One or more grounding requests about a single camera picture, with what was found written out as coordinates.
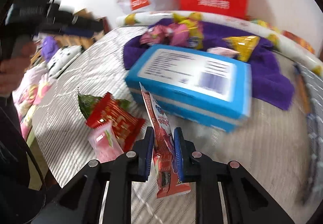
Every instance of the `red candy package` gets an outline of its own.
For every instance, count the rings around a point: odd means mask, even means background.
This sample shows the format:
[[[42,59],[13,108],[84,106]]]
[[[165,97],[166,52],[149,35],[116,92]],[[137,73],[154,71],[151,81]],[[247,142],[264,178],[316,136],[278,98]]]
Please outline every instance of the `red candy package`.
[[[112,129],[124,152],[129,151],[145,123],[142,118],[135,118],[118,106],[117,101],[108,92],[95,106],[86,125],[97,128],[112,121]]]
[[[177,175],[174,139],[168,118],[152,95],[140,84],[149,119],[155,131],[152,157],[159,191],[157,198],[181,195],[191,191],[188,183],[181,183]]]

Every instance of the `metal rivet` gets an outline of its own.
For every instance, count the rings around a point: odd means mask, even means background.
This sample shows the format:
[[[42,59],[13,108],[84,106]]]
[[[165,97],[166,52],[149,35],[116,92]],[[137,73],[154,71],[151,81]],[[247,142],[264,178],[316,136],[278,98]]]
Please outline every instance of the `metal rivet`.
[[[192,156],[195,157],[195,158],[200,158],[202,156],[202,153],[201,152],[198,152],[198,151],[194,151],[192,153]]]
[[[127,157],[135,157],[136,156],[136,152],[134,152],[134,151],[129,151],[129,152],[127,152]]]
[[[238,168],[238,167],[240,167],[240,164],[237,161],[231,161],[230,162],[230,167]]]
[[[97,160],[91,160],[89,163],[88,163],[88,166],[89,167],[96,167],[98,165],[98,161]]]

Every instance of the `barcode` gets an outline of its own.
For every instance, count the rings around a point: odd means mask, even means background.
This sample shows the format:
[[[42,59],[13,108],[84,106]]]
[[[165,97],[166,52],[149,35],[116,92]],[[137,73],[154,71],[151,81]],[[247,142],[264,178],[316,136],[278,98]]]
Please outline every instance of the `barcode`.
[[[215,91],[223,95],[227,80],[228,79],[226,77],[220,75],[202,73],[197,86]]]

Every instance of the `person's hand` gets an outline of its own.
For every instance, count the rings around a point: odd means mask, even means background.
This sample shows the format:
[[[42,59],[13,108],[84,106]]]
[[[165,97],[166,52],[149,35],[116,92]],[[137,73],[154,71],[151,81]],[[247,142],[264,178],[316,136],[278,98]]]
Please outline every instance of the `person's hand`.
[[[20,57],[0,63],[0,95],[8,95],[19,87],[25,69],[30,65],[30,57],[35,51],[34,42],[29,42],[23,46]]]

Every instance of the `green snack package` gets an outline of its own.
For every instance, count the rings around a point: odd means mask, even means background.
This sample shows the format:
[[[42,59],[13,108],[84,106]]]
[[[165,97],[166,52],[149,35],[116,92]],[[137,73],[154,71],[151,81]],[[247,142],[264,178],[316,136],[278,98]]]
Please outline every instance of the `green snack package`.
[[[84,118],[87,120],[96,104],[102,99],[102,96],[82,95],[78,93],[79,108]]]
[[[78,93],[79,108],[84,118],[87,120],[96,104],[102,99],[102,96],[82,95]],[[117,99],[118,105],[125,111],[128,111],[130,101],[126,99]]]

